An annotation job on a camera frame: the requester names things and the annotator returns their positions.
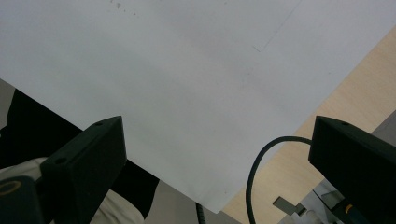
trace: light wood surface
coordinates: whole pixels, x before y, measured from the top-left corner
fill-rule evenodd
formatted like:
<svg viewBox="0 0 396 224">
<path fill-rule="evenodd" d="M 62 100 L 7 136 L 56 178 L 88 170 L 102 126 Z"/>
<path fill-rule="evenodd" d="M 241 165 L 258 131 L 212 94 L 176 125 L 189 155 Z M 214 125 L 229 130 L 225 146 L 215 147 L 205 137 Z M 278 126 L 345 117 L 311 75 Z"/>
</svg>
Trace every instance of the light wood surface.
<svg viewBox="0 0 396 224">
<path fill-rule="evenodd" d="M 396 27 L 394 27 L 295 133 L 312 137 L 315 116 L 345 120 L 371 133 L 396 109 Z M 323 176 L 308 161 L 309 147 L 287 143 L 256 174 L 253 208 L 257 223 L 278 223 L 285 213 L 272 206 L 282 196 L 299 203 Z M 248 223 L 245 189 L 223 209 Z"/>
</svg>

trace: curved black cable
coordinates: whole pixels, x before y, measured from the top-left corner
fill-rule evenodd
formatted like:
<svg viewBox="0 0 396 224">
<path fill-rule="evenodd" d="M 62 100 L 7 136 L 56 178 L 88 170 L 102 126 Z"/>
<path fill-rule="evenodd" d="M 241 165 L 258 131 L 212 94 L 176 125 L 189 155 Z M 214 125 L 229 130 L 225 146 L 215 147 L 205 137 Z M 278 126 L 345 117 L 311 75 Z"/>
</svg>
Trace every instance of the curved black cable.
<svg viewBox="0 0 396 224">
<path fill-rule="evenodd" d="M 199 224 L 206 224 L 204 209 L 202 208 L 202 206 L 200 204 L 198 204 L 198 203 L 195 203 L 195 208 L 197 210 L 198 223 Z"/>
<path fill-rule="evenodd" d="M 297 137 L 297 136 L 283 136 L 283 137 L 278 137 L 277 139 L 272 140 L 270 143 L 268 143 L 259 153 L 257 156 L 256 160 L 253 162 L 253 165 L 250 169 L 250 173 L 248 175 L 248 180 L 247 180 L 247 191 L 246 191 L 246 201 L 247 201 L 247 215 L 248 215 L 248 220 L 250 224 L 256 224 L 256 220 L 254 219 L 254 214 L 253 214 L 253 207 L 251 205 L 251 190 L 253 188 L 253 180 L 254 180 L 254 175 L 256 174 L 257 168 L 259 168 L 260 161 L 262 160 L 262 157 L 264 154 L 274 145 L 282 142 L 301 142 L 301 143 L 306 143 L 308 145 L 311 145 L 311 140 L 303 137 Z"/>
</svg>

